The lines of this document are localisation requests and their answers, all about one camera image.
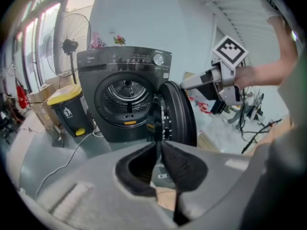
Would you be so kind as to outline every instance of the power cord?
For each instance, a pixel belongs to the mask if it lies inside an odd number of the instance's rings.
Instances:
[[[36,191],[35,199],[37,199],[38,194],[39,194],[39,191],[41,190],[41,188],[42,188],[42,186],[43,186],[45,180],[46,180],[49,176],[55,174],[55,173],[56,173],[57,171],[59,171],[60,169],[63,169],[63,168],[65,168],[67,165],[69,165],[69,163],[71,162],[73,156],[75,155],[77,149],[80,147],[80,145],[82,144],[82,142],[84,142],[84,140],[85,140],[86,138],[88,138],[89,136],[91,136],[91,135],[96,136],[96,135],[95,135],[96,132],[97,132],[97,128],[96,128],[91,134],[88,134],[86,137],[84,137],[84,138],[82,139],[82,141],[80,141],[80,143],[77,145],[77,147],[75,148],[75,150],[73,151],[73,153],[72,153],[72,155],[70,156],[70,158],[68,159],[67,163],[66,163],[65,165],[63,165],[63,166],[58,167],[57,169],[55,169],[53,172],[51,172],[50,174],[48,174],[48,175],[42,180],[42,182],[41,182],[41,184],[40,184],[38,190]]]
[[[43,132],[38,132],[36,130],[33,130],[30,127],[28,127],[28,128],[19,128],[19,130],[27,130],[29,132],[34,132],[34,133],[37,133],[37,134],[42,134],[43,133]]]
[[[249,148],[249,146],[251,145],[251,143],[253,142],[253,140],[256,138],[256,136],[257,136],[258,134],[260,134],[263,130],[265,130],[266,128],[270,127],[271,125],[279,123],[280,121],[282,121],[282,118],[279,119],[279,120],[277,120],[277,121],[268,123],[268,125],[266,125],[266,126],[263,127],[261,130],[259,130],[259,131],[253,136],[253,138],[249,141],[249,143],[243,148],[241,154],[243,154],[243,153]]]

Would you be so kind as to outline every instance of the yellow label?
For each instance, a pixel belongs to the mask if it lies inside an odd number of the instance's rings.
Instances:
[[[151,124],[147,124],[147,127],[148,127],[148,128],[152,128],[152,129],[154,129],[154,126],[153,126],[153,125],[151,125]]]
[[[125,125],[134,125],[136,124],[136,121],[129,121],[129,122],[125,122]]]

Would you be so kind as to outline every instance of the yellow bin lid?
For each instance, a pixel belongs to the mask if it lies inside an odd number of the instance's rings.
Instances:
[[[48,98],[48,105],[55,105],[64,101],[71,100],[77,97],[82,92],[81,86],[78,84],[72,84],[65,86],[53,93],[52,96]]]

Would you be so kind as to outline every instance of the wire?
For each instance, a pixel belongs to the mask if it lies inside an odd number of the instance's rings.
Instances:
[[[100,137],[100,138],[103,138],[104,136],[98,136],[98,135],[96,135],[95,133],[93,134],[93,136],[95,136],[95,137]]]
[[[28,128],[19,128],[19,130],[27,130],[27,131],[38,133],[38,134],[42,134],[43,133],[43,132],[39,132],[39,131],[33,130],[30,127],[28,127]]]
[[[261,131],[265,130],[267,127],[270,127],[270,126],[273,125],[273,124],[279,123],[280,121],[282,121],[282,118],[279,119],[279,120],[277,120],[277,121],[268,123],[268,125],[266,125],[266,126],[263,127],[261,130],[259,130],[259,131],[253,136],[253,138],[249,141],[249,143],[243,148],[241,154],[243,154],[243,153],[249,148],[249,146],[251,145],[251,143],[253,142],[253,140],[256,138],[256,136],[257,136]]]
[[[61,166],[61,167],[58,167],[57,169],[55,169],[53,172],[51,172],[50,174],[48,174],[48,175],[42,180],[42,182],[41,182],[41,184],[40,184],[38,190],[36,191],[35,199],[37,199],[38,194],[39,194],[39,191],[41,190],[41,188],[42,188],[42,186],[43,186],[45,180],[46,180],[49,176],[55,174],[55,173],[56,173],[57,171],[59,171],[60,169],[65,168],[65,167],[70,163],[70,161],[72,160],[73,156],[75,155],[77,149],[80,147],[80,145],[82,144],[82,142],[83,142],[86,138],[88,138],[89,136],[91,136],[91,135],[94,135],[94,136],[95,136],[95,132],[96,132],[96,131],[97,131],[97,130],[95,129],[91,134],[88,134],[86,137],[84,137],[84,138],[82,139],[82,141],[80,141],[80,143],[77,145],[77,147],[75,148],[75,150],[73,151],[72,155],[70,156],[70,158],[68,159],[68,161],[67,161],[67,163],[66,163],[65,165],[63,165],[63,166]]]
[[[253,133],[253,134],[264,134],[264,133],[269,133],[268,131],[261,131],[261,132],[256,132],[256,131],[243,131],[243,133]]]
[[[240,114],[240,119],[239,119],[241,137],[243,137],[243,127],[245,125],[245,119],[244,119],[244,124],[242,125],[242,117],[245,114],[245,91],[244,91],[244,89],[243,89],[243,93],[242,93],[242,99],[243,99],[243,103],[242,103],[241,114]]]

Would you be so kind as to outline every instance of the electric fan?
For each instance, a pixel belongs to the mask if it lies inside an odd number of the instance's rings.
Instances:
[[[47,42],[47,61],[50,69],[59,77],[72,75],[76,83],[77,70],[76,53],[89,48],[91,41],[91,26],[87,18],[79,13],[63,17],[59,26],[51,31]]]

